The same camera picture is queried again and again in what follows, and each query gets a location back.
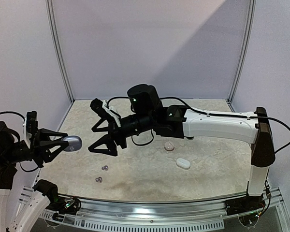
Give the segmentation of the lavender oval charging case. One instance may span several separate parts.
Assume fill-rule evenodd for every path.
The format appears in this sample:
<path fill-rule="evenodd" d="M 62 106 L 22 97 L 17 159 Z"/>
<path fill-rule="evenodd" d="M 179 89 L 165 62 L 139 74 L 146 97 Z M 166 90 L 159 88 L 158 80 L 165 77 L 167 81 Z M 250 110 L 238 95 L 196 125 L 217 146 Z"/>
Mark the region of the lavender oval charging case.
<path fill-rule="evenodd" d="M 78 151 L 82 148 L 83 145 L 82 139 L 76 135 L 66 136 L 61 140 L 68 143 L 68 146 L 64 149 L 66 152 Z"/>

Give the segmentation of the white oval charging case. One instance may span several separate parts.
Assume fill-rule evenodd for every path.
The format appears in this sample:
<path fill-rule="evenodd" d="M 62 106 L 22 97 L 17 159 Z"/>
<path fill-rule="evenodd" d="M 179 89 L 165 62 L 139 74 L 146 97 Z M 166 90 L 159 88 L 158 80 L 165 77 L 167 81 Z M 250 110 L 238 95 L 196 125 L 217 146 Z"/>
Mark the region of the white oval charging case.
<path fill-rule="evenodd" d="M 176 165 L 183 169 L 189 169 L 191 167 L 191 163 L 188 160 L 183 159 L 183 158 L 178 158 L 176 160 Z"/>

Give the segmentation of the round white pink case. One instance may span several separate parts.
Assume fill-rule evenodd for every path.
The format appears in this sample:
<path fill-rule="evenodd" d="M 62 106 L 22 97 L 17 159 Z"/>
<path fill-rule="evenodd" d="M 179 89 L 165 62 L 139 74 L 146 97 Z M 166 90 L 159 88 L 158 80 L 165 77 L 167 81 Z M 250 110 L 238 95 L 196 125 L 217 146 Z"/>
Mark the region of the round white pink case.
<path fill-rule="evenodd" d="M 175 148 L 175 146 L 174 146 L 174 144 L 173 144 L 171 141 L 167 141 L 167 142 L 165 142 L 165 144 L 164 144 L 164 149 L 165 149 L 166 151 L 173 151 L 174 148 Z"/>

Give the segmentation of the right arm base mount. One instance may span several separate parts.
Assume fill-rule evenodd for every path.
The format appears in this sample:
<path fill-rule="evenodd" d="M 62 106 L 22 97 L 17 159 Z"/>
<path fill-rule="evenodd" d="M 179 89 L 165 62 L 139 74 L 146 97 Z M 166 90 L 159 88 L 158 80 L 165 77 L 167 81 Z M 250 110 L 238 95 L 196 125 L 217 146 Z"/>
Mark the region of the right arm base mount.
<path fill-rule="evenodd" d="M 246 194 L 244 197 L 229 199 L 224 201 L 227 215 L 236 215 L 246 213 L 265 207 L 263 196 L 249 196 Z"/>

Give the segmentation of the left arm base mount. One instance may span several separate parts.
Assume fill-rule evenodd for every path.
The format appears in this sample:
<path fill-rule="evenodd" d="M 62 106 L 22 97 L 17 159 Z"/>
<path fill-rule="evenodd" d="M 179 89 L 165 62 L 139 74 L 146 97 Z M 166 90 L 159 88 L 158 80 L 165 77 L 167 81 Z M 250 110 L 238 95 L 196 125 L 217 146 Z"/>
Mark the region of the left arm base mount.
<path fill-rule="evenodd" d="M 60 198 L 55 203 L 50 203 L 47 207 L 48 210 L 52 210 L 59 214 L 76 215 L 81 209 L 81 201 L 76 197 Z"/>

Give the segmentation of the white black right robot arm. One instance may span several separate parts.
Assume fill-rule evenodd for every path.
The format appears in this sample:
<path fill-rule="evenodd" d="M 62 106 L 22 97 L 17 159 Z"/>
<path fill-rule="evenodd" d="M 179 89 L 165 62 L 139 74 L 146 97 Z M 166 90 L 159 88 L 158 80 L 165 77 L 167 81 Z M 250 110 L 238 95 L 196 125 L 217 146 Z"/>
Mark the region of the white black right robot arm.
<path fill-rule="evenodd" d="M 271 128 L 266 110 L 228 113 L 206 111 L 180 105 L 164 106 L 154 86 L 139 84 L 127 92 L 134 113 L 121 117 L 108 101 L 94 99 L 90 107 L 100 118 L 93 132 L 103 137 L 89 146 L 92 153 L 117 156 L 117 148 L 126 148 L 127 138 L 145 131 L 171 138 L 215 137 L 234 139 L 251 145 L 251 168 L 247 195 L 240 201 L 245 211 L 259 203 L 269 167 L 275 161 Z"/>

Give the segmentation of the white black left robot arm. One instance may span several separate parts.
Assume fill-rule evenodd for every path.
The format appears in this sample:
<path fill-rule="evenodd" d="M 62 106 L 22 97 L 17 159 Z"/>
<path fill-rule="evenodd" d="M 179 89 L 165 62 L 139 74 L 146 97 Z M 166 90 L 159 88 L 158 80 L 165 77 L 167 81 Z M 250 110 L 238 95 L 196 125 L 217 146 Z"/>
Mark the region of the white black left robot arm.
<path fill-rule="evenodd" d="M 69 145 L 63 140 L 66 133 L 38 130 L 36 126 L 34 123 L 30 129 L 31 137 L 25 141 L 20 140 L 15 130 L 0 121 L 0 232 L 29 232 L 45 208 L 49 206 L 57 210 L 62 206 L 57 185 L 39 180 L 33 187 L 29 202 L 11 223 L 6 222 L 8 198 L 17 172 L 16 164 L 34 161 L 38 168 L 42 168 L 44 163 L 51 162 Z"/>

